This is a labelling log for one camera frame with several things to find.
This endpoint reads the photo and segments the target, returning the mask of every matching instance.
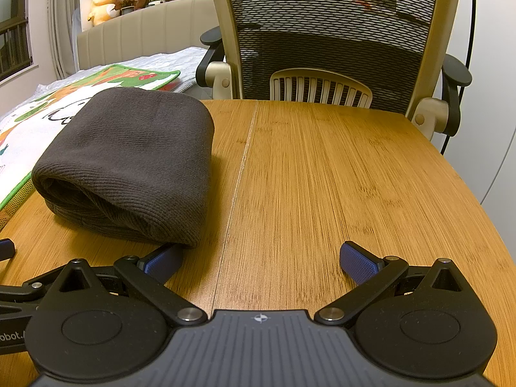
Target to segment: office chair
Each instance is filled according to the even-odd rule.
[[[431,139],[460,123],[471,75],[446,55],[458,0],[214,0],[197,71],[214,98],[398,112]],[[439,70],[442,100],[432,98]]]

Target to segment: black cable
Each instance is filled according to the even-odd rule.
[[[466,55],[466,68],[470,69],[470,63],[471,63],[471,52],[473,51],[473,37],[475,35],[475,23],[476,23],[476,17],[477,17],[477,0],[471,0],[471,26],[470,26],[470,42],[468,44],[468,54]],[[462,101],[462,95],[464,94],[465,87],[460,88],[459,93],[459,108],[460,103]],[[444,152],[446,151],[446,147],[448,146],[448,141],[450,141],[450,136],[447,135],[446,139],[444,140],[443,147],[441,148],[441,154],[444,155]]]

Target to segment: window railing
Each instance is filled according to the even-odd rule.
[[[0,81],[32,64],[27,46],[27,24],[27,19],[12,19],[0,24]]]

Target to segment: bed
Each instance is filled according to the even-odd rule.
[[[207,49],[200,36],[217,25],[213,0],[175,0],[80,34],[80,71],[38,86],[32,97],[0,118],[0,230],[33,191],[30,171],[39,156],[95,92],[136,85],[210,98],[207,89],[197,86],[195,70]]]

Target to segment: table seam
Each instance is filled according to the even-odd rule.
[[[212,306],[211,306],[211,309],[210,309],[210,313],[211,314],[213,314],[213,308],[215,306],[215,299],[217,298],[217,292],[218,292],[218,288],[219,288],[220,272],[221,272],[222,267],[223,267],[225,248],[226,248],[226,245],[228,244],[229,231],[230,231],[230,228],[231,228],[231,220],[233,219],[233,210],[235,208],[236,200],[238,198],[238,188],[240,186],[240,181],[241,181],[241,178],[242,178],[243,169],[246,166],[247,153],[249,152],[249,147],[251,146],[251,139],[252,139],[252,135],[253,135],[253,131],[254,131],[254,125],[256,123],[257,113],[258,113],[258,101],[256,100],[255,101],[255,105],[254,105],[253,117],[251,119],[251,124],[249,125],[249,132],[247,133],[246,146],[243,149],[242,161],[240,163],[240,170],[238,171],[238,178],[236,180],[235,191],[233,192],[233,197],[231,199],[231,207],[230,207],[230,213],[229,213],[229,216],[228,216],[228,224],[226,226],[226,232],[225,232],[225,236],[224,236],[223,251],[222,251],[221,256],[220,256],[219,271],[218,271],[218,274],[217,274],[217,281],[215,283],[215,292],[213,294],[213,301],[212,301]]]

